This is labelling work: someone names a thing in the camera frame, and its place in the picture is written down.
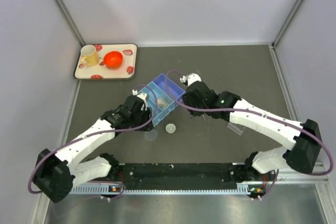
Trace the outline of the yellow mug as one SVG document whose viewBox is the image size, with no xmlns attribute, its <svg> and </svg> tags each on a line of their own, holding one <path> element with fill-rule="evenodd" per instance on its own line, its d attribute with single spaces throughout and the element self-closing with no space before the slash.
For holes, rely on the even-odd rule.
<svg viewBox="0 0 336 224">
<path fill-rule="evenodd" d="M 99 56 L 94 45 L 85 45 L 80 50 L 81 64 L 96 66 L 99 63 Z"/>
</svg>

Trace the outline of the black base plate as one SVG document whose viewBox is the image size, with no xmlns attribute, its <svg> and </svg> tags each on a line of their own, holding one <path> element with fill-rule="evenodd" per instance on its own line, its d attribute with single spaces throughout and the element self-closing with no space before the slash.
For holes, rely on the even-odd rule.
<svg viewBox="0 0 336 224">
<path fill-rule="evenodd" d="M 268 178 L 232 163 L 126 163 L 95 180 L 123 182 L 128 190 L 208 190 L 236 189 L 237 183 Z"/>
</svg>

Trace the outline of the clear test tube rack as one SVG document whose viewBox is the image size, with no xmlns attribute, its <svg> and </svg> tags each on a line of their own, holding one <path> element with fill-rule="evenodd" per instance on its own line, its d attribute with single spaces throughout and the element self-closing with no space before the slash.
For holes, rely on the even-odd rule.
<svg viewBox="0 0 336 224">
<path fill-rule="evenodd" d="M 245 131 L 246 127 L 240 124 L 235 124 L 235 123 L 231 123 L 229 122 L 227 127 L 229 129 L 231 129 L 232 131 L 234 131 L 236 134 L 238 135 L 242 135 L 243 132 Z"/>
</svg>

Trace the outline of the orange bowl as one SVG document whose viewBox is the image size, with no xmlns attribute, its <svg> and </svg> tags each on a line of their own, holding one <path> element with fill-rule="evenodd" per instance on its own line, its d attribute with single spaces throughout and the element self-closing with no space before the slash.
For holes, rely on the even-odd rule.
<svg viewBox="0 0 336 224">
<path fill-rule="evenodd" d="M 118 69 L 123 63 L 123 55 L 119 51 L 108 52 L 104 56 L 103 62 L 110 69 Z"/>
</svg>

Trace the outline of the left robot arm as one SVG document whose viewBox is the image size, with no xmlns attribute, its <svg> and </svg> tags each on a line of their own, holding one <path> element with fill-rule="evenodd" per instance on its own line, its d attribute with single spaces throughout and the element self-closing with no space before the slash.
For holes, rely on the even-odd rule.
<svg viewBox="0 0 336 224">
<path fill-rule="evenodd" d="M 62 201 L 74 188 L 96 178 L 114 180 L 119 174 L 116 160 L 107 154 L 84 162 L 83 159 L 120 133 L 153 129 L 149 95 L 133 94 L 115 110 L 109 110 L 76 139 L 38 154 L 29 184 L 39 188 L 53 203 Z"/>
</svg>

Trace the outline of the strawberry pattern tray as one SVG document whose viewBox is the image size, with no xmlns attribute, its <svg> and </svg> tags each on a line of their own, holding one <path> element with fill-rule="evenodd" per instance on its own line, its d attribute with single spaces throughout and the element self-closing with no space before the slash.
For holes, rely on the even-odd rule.
<svg viewBox="0 0 336 224">
<path fill-rule="evenodd" d="M 76 79 L 130 79 L 135 73 L 135 44 L 93 44 L 81 48 Z"/>
</svg>

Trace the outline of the white plastic funnel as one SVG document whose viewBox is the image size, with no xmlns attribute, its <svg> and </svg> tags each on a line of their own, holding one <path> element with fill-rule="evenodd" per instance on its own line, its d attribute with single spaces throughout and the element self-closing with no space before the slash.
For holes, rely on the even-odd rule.
<svg viewBox="0 0 336 224">
<path fill-rule="evenodd" d="M 165 129 L 169 134 L 173 134 L 176 131 L 176 126 L 173 123 L 169 123 L 166 125 Z"/>
</svg>

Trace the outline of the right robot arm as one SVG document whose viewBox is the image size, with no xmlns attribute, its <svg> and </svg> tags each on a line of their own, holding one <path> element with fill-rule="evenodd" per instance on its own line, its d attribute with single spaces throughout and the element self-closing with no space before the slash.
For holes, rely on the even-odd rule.
<svg viewBox="0 0 336 224">
<path fill-rule="evenodd" d="M 301 123 L 287 120 L 248 103 L 228 91 L 216 94 L 200 80 L 187 81 L 182 96 L 191 116 L 206 114 L 214 119 L 238 124 L 265 135 L 281 146 L 266 152 L 253 152 L 245 160 L 245 174 L 252 180 L 276 169 L 291 168 L 311 174 L 321 146 L 312 138 L 320 137 L 318 124 L 310 119 Z"/>
</svg>

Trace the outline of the blue plastic organizer box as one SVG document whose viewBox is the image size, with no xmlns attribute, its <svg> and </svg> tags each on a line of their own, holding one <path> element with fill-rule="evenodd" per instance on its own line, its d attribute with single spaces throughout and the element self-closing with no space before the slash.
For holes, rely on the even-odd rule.
<svg viewBox="0 0 336 224">
<path fill-rule="evenodd" d="M 158 98 L 165 98 L 171 102 L 171 104 L 165 110 L 161 110 L 157 105 L 158 108 L 153 118 L 153 125 L 154 127 L 156 127 L 169 113 L 171 113 L 177 106 L 179 106 L 179 104 L 171 98 L 166 90 L 165 74 L 160 74 L 154 80 L 149 82 L 147 86 L 153 90 L 157 100 Z M 185 91 L 169 78 L 167 79 L 167 86 L 170 90 L 172 97 L 179 102 L 182 102 L 182 95 L 185 93 Z"/>
</svg>

